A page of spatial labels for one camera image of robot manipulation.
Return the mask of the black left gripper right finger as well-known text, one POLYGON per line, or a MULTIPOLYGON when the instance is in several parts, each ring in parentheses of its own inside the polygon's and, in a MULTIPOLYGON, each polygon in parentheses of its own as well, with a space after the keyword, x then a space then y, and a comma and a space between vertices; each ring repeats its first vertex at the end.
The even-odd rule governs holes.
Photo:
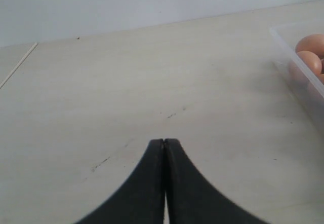
POLYGON ((264 223, 219 192, 177 139, 164 140, 164 186, 170 223, 264 223))

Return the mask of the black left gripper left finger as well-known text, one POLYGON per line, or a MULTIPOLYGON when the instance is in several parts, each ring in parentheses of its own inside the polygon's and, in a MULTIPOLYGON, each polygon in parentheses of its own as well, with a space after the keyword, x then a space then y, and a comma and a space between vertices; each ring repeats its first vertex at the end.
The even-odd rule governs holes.
POLYGON ((151 140, 127 180, 78 223, 163 223, 164 140, 151 140))

